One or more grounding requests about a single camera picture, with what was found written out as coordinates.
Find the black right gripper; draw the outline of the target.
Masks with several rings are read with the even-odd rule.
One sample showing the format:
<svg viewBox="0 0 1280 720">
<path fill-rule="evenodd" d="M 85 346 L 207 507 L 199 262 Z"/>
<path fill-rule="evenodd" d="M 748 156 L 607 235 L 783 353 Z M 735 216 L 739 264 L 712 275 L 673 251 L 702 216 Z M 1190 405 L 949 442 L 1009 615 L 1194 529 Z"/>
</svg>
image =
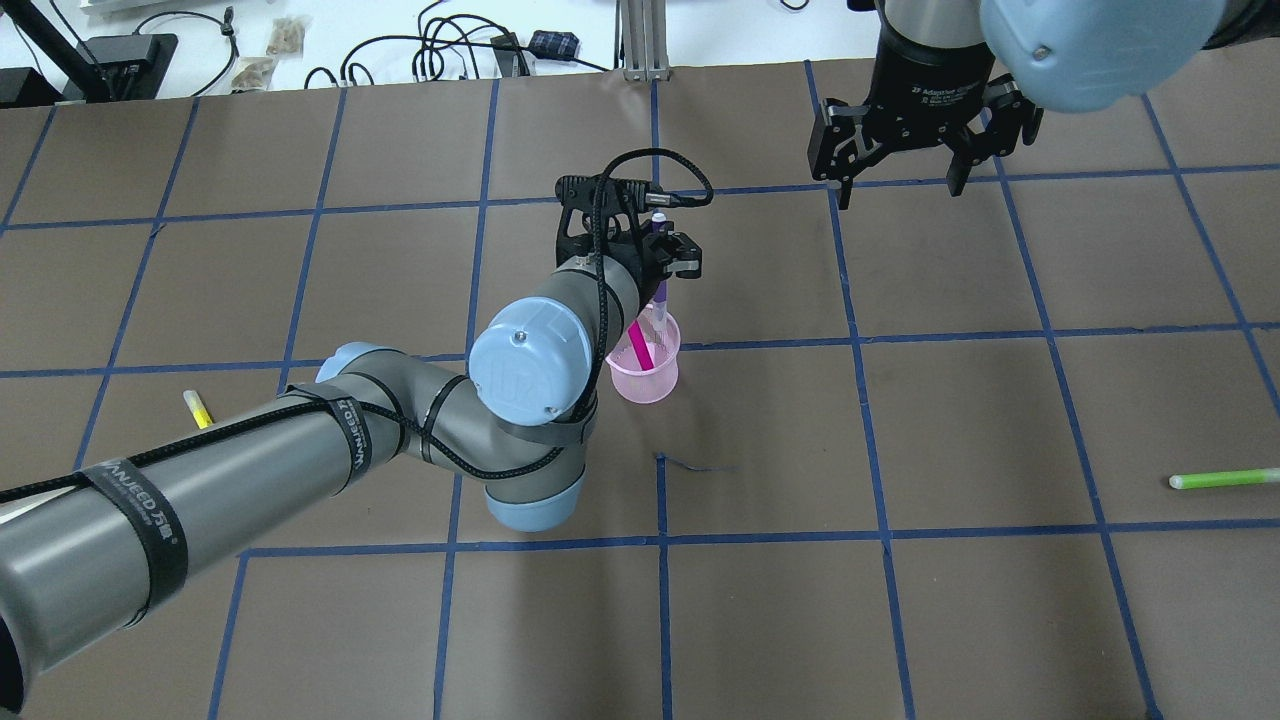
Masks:
<svg viewBox="0 0 1280 720">
<path fill-rule="evenodd" d="M 847 211 L 854 179 L 864 170 L 895 154 L 947 147 L 946 187 L 959 197 L 972 169 L 1034 143 L 1044 118 L 1012 74 L 993 77 L 993 68 L 986 44 L 943 49 L 879 41 L 865 100 L 826 97 L 815 111 L 812 178 L 838 183 L 837 209 Z"/>
</svg>

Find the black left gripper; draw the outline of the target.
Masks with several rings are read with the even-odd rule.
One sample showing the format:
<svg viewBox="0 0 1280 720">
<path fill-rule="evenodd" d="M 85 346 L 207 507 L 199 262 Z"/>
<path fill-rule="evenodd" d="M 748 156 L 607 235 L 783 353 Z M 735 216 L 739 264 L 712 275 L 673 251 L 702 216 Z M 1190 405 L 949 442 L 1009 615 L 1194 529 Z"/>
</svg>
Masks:
<svg viewBox="0 0 1280 720">
<path fill-rule="evenodd" d="M 595 193 L 599 176 L 562 176 L 556 182 L 561 205 L 556 232 L 556 265 L 595 252 Z M 672 208 L 704 208 L 704 197 L 667 193 L 643 179 L 608 179 L 600 210 L 602 249 L 636 282 L 640 291 L 655 291 L 671 277 L 698 279 L 703 273 L 701 247 L 657 214 Z"/>
</svg>

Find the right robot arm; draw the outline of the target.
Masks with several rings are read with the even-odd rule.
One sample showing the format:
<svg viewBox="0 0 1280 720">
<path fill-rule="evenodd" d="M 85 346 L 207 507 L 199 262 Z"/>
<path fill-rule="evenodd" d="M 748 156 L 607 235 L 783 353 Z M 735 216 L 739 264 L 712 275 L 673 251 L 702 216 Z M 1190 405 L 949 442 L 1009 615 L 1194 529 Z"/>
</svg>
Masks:
<svg viewBox="0 0 1280 720">
<path fill-rule="evenodd" d="M 879 20 L 863 102 L 824 99 L 806 161 L 838 186 L 886 158 L 946 147 L 959 196 L 975 167 L 1032 145 L 1047 111 L 1151 91 L 1197 53 L 1277 36 L 1275 1 L 851 1 Z"/>
</svg>

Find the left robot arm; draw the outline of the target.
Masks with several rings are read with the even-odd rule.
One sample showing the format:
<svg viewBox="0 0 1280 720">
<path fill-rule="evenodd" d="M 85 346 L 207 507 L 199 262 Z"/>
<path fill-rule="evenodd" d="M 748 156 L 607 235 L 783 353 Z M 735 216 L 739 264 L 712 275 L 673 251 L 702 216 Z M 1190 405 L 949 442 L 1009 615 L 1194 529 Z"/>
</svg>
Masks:
<svg viewBox="0 0 1280 720">
<path fill-rule="evenodd" d="M 5 489 L 42 502 L 3 523 L 3 716 L 35 680 L 134 626 L 188 580 L 399 456 L 480 480 L 490 514 L 549 530 L 575 510 L 608 354 L 703 252 L 663 211 L 716 191 L 598 176 L 557 181 L 556 269 L 494 315 L 466 373 L 379 345 L 339 347 L 312 383 L 243 416 Z"/>
</svg>

